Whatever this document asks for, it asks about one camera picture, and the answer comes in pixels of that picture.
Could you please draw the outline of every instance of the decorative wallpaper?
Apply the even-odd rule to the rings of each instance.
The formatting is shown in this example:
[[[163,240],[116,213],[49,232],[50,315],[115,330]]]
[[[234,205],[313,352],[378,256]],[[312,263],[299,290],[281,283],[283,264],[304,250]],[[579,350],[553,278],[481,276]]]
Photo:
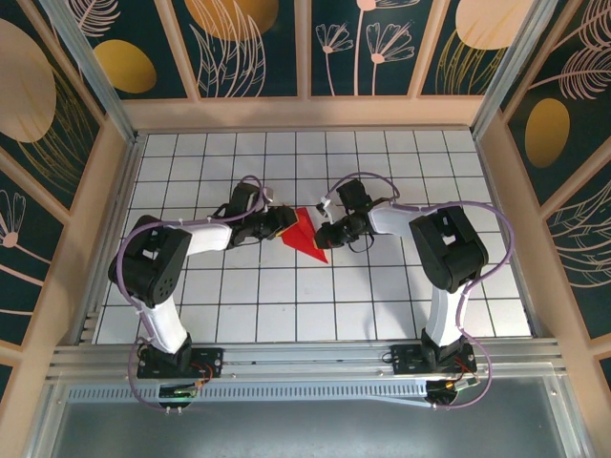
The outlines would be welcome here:
[[[2,398],[4,393],[9,386],[9,379],[11,378],[12,366],[6,364],[0,364],[0,411],[2,406]]]
[[[153,0],[66,0],[122,99],[184,98]]]
[[[422,95],[484,95],[533,0],[451,0]]]
[[[609,389],[611,390],[611,358],[600,360],[600,368],[602,368],[604,378],[606,379]]]
[[[611,163],[547,219],[590,338],[611,332]]]
[[[432,2],[312,2],[312,95],[406,95]]]
[[[0,147],[70,208],[99,125],[16,2],[0,6]]]
[[[0,172],[0,344],[22,344],[62,230]]]
[[[292,1],[172,4],[201,97],[297,95]]]
[[[500,109],[503,112],[505,111],[505,108],[507,108],[507,105],[509,104],[509,102],[511,102],[512,98],[514,98],[514,94],[516,93],[517,87],[522,82],[522,77],[524,76],[526,71],[530,69],[531,66],[533,65],[533,61],[537,58],[538,52],[541,51],[541,47],[543,46],[543,44],[545,43],[545,40],[547,40],[548,35],[550,34],[552,29],[556,25],[556,21],[558,21],[558,18],[560,14],[562,13],[562,11],[564,10],[564,7],[566,7],[566,4],[568,3],[568,1],[569,0],[558,0],[558,2],[556,3],[556,7],[554,8],[554,13],[552,14],[550,22],[547,23],[547,26],[545,27],[545,30],[541,33],[541,36],[538,38],[537,44],[535,45],[535,48],[531,52],[530,57],[526,60],[526,62],[520,69],[519,74],[516,76],[516,80],[514,81],[512,86],[509,88],[509,91],[505,95],[505,98],[503,98],[503,101],[500,103]]]
[[[509,120],[539,203],[611,135],[611,2],[585,0]]]

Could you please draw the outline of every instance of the grid floor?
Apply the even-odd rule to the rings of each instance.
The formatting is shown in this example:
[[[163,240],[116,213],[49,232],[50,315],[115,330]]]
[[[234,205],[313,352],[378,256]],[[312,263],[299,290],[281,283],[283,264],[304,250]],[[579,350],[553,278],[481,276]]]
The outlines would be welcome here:
[[[391,177],[403,203],[491,201],[468,131],[150,135],[123,235],[142,215],[204,218],[228,201],[244,175],[262,177],[281,203],[311,206],[336,178],[355,171]],[[382,180],[363,181],[372,198],[390,195]],[[309,210],[314,224],[320,223],[314,208]],[[500,262],[505,244],[496,218],[485,210],[466,212],[490,262]],[[190,257],[174,293],[181,320],[202,344],[420,334],[431,311],[432,286],[412,242],[377,236],[363,253],[343,247],[328,257],[324,264],[280,239]],[[128,344],[144,332],[126,305],[109,284],[95,343]],[[477,337],[531,334],[510,266],[473,291],[465,328]]]

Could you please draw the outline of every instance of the black wire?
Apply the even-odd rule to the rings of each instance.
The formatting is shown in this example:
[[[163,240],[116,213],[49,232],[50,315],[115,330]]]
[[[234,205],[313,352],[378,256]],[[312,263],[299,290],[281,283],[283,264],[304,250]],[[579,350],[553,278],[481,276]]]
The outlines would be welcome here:
[[[373,234],[366,234],[366,236],[369,236],[369,237],[371,238],[371,245],[367,246],[367,239],[366,239],[366,242],[365,242],[365,244],[366,244],[366,245],[365,245],[365,249],[363,249],[363,250],[361,250],[361,251],[356,251],[354,248],[352,248],[352,244],[353,244],[353,242],[349,242],[349,243],[348,243],[348,248],[350,249],[350,251],[351,251],[352,253],[355,253],[355,254],[357,254],[357,255],[358,255],[358,254],[360,254],[360,253],[365,253],[366,251],[368,251],[369,249],[371,249],[371,247],[372,247],[372,246],[373,246],[373,244],[375,243],[375,238],[373,237]]]
[[[382,355],[382,363],[392,364],[392,353],[390,351]]]

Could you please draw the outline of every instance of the red paper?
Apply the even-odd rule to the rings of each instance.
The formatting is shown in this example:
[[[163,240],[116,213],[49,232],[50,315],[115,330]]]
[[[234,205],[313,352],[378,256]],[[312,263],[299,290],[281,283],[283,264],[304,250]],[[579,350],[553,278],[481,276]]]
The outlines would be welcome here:
[[[312,224],[307,208],[298,208],[295,213],[297,214],[297,223],[283,232],[282,238],[284,244],[311,256],[315,260],[321,260],[328,264],[325,250],[317,248],[314,244],[314,234],[316,231],[314,230],[314,224]]]

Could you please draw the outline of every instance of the metal profile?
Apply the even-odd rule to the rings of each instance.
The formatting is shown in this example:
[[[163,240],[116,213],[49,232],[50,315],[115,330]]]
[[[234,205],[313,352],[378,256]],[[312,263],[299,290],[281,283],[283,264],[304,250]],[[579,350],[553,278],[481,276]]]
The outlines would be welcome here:
[[[522,66],[533,52],[540,35],[554,14],[558,0],[538,0],[529,9],[514,43],[507,50],[493,77],[484,100],[475,115],[474,139],[478,141],[488,129],[490,122],[519,75]]]
[[[144,387],[138,394],[147,401],[158,401],[154,387]],[[240,383],[210,382],[192,402],[274,402],[274,401],[338,401],[373,397],[424,398],[423,380],[373,380],[342,382]],[[68,403],[137,402],[125,384],[73,385]]]
[[[123,221],[126,217],[126,209],[131,196],[129,191],[135,181],[138,161],[144,151],[144,141],[144,138],[139,136],[136,143],[129,143],[118,165],[121,175],[115,181],[110,194],[110,207],[101,224],[100,238],[96,243],[92,257],[92,269],[85,284],[80,305],[76,309],[73,326],[66,338],[68,344],[79,343],[88,314],[96,311],[96,302],[99,301],[105,291],[106,269],[110,265],[116,249],[116,241],[120,239],[120,231],[123,227],[122,224],[117,222]]]
[[[132,123],[123,109],[115,89],[110,85],[106,74],[99,66],[94,50],[92,50],[91,45],[74,21],[68,2],[40,0],[40,5],[49,16],[66,48],[78,63],[100,103],[115,122],[125,141],[133,143],[134,128]]]
[[[422,378],[393,374],[391,364],[382,361],[392,344],[399,343],[223,345],[225,352],[220,380],[278,383]],[[554,339],[494,338],[484,339],[482,344],[491,354],[495,377],[533,376],[550,367],[557,375],[566,373]],[[47,383],[123,383],[130,349],[129,345],[58,347],[47,374]],[[483,374],[486,368],[483,355],[476,350],[475,356]],[[137,381],[138,386],[151,383],[154,382]]]

